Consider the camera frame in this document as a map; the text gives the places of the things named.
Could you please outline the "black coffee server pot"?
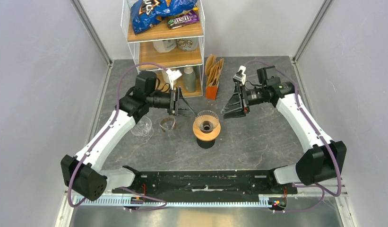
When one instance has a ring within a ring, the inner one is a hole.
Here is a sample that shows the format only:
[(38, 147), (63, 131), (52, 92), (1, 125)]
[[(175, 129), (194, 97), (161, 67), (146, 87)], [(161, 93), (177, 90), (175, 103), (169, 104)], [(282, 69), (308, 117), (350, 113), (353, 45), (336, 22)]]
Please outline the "black coffee server pot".
[(211, 148), (211, 147), (214, 146), (216, 140), (213, 139), (213, 140), (209, 140), (209, 141), (204, 141), (204, 140), (200, 140), (199, 138), (197, 138), (196, 141), (197, 141), (197, 144), (198, 144), (201, 148), (203, 148), (203, 149), (209, 149), (209, 148)]

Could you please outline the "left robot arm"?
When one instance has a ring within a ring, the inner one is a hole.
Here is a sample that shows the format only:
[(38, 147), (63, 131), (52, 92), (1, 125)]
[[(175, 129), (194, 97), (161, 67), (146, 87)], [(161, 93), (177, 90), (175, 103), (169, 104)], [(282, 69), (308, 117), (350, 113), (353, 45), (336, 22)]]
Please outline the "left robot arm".
[(153, 71), (140, 72), (124, 97), (117, 96), (117, 103), (107, 124), (74, 156), (65, 155), (60, 162), (63, 180), (68, 188), (68, 202), (74, 203), (72, 192), (79, 193), (84, 200), (95, 201), (106, 190), (124, 187), (130, 193), (141, 189), (142, 181), (127, 168), (102, 171), (105, 160), (115, 146), (150, 108), (165, 109), (169, 115), (196, 116), (196, 111), (182, 95), (181, 88), (169, 91), (156, 89), (157, 74)]

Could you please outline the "round wooden dripper stand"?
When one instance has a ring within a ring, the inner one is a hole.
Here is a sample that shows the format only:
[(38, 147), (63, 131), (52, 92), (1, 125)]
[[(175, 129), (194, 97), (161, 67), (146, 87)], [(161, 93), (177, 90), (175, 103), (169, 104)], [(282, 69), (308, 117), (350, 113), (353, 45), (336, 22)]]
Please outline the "round wooden dripper stand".
[(196, 125), (194, 122), (192, 125), (193, 133), (196, 136), (197, 139), (202, 140), (202, 141), (212, 141), (215, 140), (218, 135), (221, 132), (221, 124), (218, 124), (217, 127), (211, 131), (210, 133), (204, 133), (202, 132), (199, 127)]

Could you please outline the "clear ribbed glass dripper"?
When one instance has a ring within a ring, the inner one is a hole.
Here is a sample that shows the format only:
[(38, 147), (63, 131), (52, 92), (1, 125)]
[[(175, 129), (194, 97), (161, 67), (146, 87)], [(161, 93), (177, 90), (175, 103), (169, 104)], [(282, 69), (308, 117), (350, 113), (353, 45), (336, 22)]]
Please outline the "clear ribbed glass dripper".
[(210, 110), (200, 111), (196, 116), (195, 125), (203, 133), (210, 133), (219, 125), (218, 115)]

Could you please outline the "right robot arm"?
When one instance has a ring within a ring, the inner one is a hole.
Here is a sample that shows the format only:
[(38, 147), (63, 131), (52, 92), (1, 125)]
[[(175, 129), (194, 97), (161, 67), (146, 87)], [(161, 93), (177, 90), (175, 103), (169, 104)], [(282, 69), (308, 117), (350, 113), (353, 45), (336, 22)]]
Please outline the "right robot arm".
[(292, 82), (282, 82), (279, 77), (268, 78), (274, 66), (257, 70), (259, 85), (246, 88), (246, 67), (240, 66), (233, 76), (234, 92), (221, 110), (224, 119), (240, 118), (250, 112), (253, 105), (271, 103), (288, 121), (304, 151), (293, 165), (276, 168), (266, 180), (271, 193), (279, 193), (289, 183), (312, 185), (336, 178), (341, 181), (341, 172), (347, 152), (342, 141), (334, 141), (317, 124), (303, 104)]

